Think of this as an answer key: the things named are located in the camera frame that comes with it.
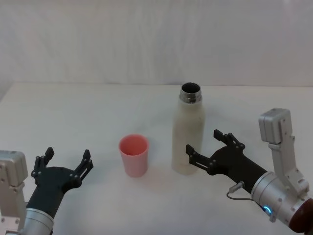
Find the white backdrop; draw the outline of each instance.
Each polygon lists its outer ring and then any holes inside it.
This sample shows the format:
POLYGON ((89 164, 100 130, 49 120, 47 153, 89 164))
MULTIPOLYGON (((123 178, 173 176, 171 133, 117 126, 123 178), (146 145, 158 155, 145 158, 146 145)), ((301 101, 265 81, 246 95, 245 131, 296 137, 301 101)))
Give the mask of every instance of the white backdrop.
POLYGON ((313 85, 312 0, 0 0, 0 78, 313 85))

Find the table surface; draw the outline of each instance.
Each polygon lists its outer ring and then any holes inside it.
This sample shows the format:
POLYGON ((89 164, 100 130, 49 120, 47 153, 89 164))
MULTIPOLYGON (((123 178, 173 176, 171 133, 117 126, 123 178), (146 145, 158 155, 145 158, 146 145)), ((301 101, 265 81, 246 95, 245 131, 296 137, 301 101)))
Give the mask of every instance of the table surface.
MULTIPOLYGON (((172 115, 179 86, 14 84, 0 103, 0 149, 35 157, 52 146, 50 166, 75 169, 89 149, 94 169, 69 191, 55 217, 56 235, 291 235, 270 223, 255 203, 226 197, 233 182, 198 170, 171 169, 172 115), (138 179, 123 169, 118 142, 140 133, 150 142, 149 169, 138 179)), ((313 88, 202 87, 206 125, 202 153, 222 146, 213 130, 232 132, 245 155, 273 170, 271 151, 261 141, 258 117, 273 108, 291 111, 297 166, 313 182, 313 88)), ((28 200, 34 180, 25 181, 28 200)), ((249 197, 242 189, 237 197, 249 197)))

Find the pink cup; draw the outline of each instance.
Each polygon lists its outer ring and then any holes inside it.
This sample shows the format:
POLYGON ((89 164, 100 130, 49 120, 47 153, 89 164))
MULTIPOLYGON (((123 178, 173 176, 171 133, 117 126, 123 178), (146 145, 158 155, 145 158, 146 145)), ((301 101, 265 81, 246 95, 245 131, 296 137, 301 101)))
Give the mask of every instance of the pink cup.
POLYGON ((141 177, 148 169, 148 140, 138 134, 131 134, 121 139, 121 152, 126 174, 141 177))

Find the white bottle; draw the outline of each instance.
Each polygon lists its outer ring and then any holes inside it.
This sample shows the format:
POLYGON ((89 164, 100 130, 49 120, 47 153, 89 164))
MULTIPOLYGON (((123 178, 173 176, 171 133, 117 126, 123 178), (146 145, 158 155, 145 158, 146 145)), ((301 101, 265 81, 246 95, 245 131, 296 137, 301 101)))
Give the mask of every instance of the white bottle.
POLYGON ((172 136, 172 168, 183 175, 197 171, 189 164, 186 145, 191 145, 201 152, 205 111, 202 105, 200 86, 196 83, 185 83, 181 87, 178 108, 174 114, 172 136))

